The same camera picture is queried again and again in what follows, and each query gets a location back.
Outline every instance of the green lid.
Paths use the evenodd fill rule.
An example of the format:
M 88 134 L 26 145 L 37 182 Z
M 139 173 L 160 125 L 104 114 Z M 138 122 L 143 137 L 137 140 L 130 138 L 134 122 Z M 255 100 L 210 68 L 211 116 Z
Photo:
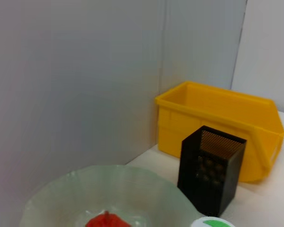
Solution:
M 191 227 L 235 227 L 232 223 L 215 217 L 200 218 Z

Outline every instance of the white panel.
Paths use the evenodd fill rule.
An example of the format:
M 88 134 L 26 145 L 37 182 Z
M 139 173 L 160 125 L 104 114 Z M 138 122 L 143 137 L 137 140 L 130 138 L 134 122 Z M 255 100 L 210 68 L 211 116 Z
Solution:
M 155 142 L 162 0 L 0 0 L 0 227 L 40 186 Z
M 249 0 L 232 89 L 284 112 L 284 0 Z
M 245 0 L 168 0 L 162 90 L 184 80 L 230 88 Z

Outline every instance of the white wall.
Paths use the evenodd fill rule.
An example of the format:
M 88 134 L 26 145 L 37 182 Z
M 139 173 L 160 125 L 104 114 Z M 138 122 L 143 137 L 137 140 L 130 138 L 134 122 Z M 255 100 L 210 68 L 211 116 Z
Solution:
M 0 227 L 44 183 L 155 143 L 162 0 L 0 0 Z
M 232 89 L 284 112 L 284 0 L 249 0 Z
M 162 90 L 182 81 L 230 88 L 245 0 L 167 0 Z

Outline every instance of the glass bowl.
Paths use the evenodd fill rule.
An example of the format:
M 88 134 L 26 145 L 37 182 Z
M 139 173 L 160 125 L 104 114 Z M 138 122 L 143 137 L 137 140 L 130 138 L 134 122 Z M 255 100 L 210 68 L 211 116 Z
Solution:
M 133 166 L 90 166 L 27 202 L 20 227 L 84 227 L 108 210 L 132 227 L 189 227 L 202 215 L 171 182 Z

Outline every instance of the red object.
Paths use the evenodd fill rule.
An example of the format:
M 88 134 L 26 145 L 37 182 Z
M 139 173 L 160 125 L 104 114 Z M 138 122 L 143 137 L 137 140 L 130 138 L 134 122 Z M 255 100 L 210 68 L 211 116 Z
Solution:
M 91 219 L 85 227 L 130 227 L 130 225 L 116 214 L 110 214 L 108 211 L 105 211 L 104 214 Z

